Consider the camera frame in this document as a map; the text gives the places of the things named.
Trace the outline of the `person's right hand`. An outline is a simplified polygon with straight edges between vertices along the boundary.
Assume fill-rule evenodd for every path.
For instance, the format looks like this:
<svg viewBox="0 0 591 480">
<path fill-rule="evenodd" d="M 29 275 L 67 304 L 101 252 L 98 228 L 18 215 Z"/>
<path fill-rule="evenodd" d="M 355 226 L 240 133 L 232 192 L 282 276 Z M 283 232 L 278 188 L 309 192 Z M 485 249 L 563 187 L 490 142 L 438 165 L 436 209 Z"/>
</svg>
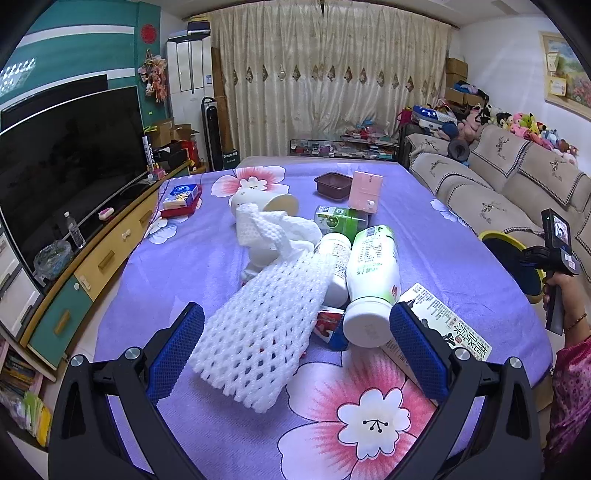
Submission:
<svg viewBox="0 0 591 480">
<path fill-rule="evenodd" d="M 560 289 L 562 294 L 563 328 L 564 332 L 569 331 L 586 313 L 584 293 L 581 290 L 579 281 L 574 276 L 563 273 L 553 273 L 544 279 L 544 310 L 549 311 L 551 303 L 551 292 Z"/>
</svg>

